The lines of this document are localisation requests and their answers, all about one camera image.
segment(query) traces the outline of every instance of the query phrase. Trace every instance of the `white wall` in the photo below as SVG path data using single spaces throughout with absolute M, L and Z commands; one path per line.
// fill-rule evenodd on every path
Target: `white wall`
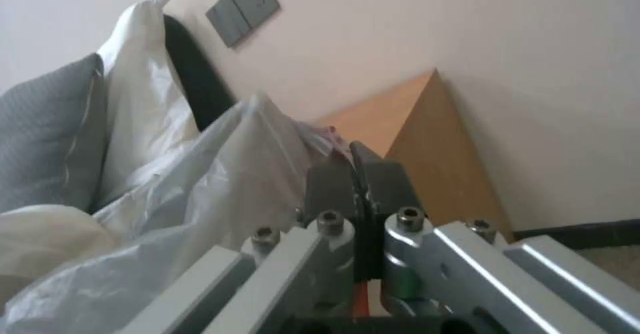
M 0 48 L 15 58 L 0 58 L 0 82 L 104 41 L 130 1 L 47 0 L 74 12 L 52 31 L 50 10 L 3 0 L 13 42 Z M 279 0 L 236 49 L 204 17 L 215 1 L 169 10 L 237 96 L 267 92 L 316 119 L 437 66 L 515 229 L 640 217 L 640 0 Z
M 0 93 L 78 60 L 140 0 L 0 0 Z

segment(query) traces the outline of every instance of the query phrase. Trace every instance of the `wooden board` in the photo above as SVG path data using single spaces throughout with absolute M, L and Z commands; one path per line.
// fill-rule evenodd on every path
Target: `wooden board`
M 400 162 L 435 225 L 486 218 L 512 228 L 437 71 L 422 74 L 320 120 Z
M 486 218 L 511 240 L 509 220 L 437 71 L 386 157 L 404 165 L 435 225 Z
M 316 124 L 333 125 L 345 140 L 359 140 L 384 157 L 431 75 L 431 72 L 427 72 L 407 80 L 354 106 L 320 119 Z

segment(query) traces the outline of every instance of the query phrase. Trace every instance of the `floor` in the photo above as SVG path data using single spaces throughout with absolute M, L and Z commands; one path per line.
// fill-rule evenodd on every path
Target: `floor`
M 640 245 L 586 249 L 578 253 L 640 291 Z

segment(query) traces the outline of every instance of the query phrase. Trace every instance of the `baseboard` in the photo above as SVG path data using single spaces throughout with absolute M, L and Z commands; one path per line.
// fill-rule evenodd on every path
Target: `baseboard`
M 515 231 L 516 240 L 548 235 L 571 249 L 639 245 L 640 219 Z

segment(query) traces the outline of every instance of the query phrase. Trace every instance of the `screw hole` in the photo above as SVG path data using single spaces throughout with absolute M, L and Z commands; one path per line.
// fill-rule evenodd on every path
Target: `screw hole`
M 416 209 L 404 209 L 404 214 L 408 217 L 415 218 L 418 216 L 418 211 Z
M 445 263 L 440 264 L 440 274 L 445 280 L 448 280 L 451 276 L 451 271 Z
M 260 236 L 261 238 L 264 238 L 265 236 L 269 236 L 272 234 L 272 229 L 270 227 L 266 227 L 263 226 L 261 228 L 259 228 L 255 233 Z
M 324 220 L 336 220 L 336 213 L 334 213 L 333 211 L 325 211 L 322 213 L 322 218 L 324 218 Z
M 473 221 L 473 224 L 480 229 L 489 229 L 489 223 L 486 220 L 476 219 Z

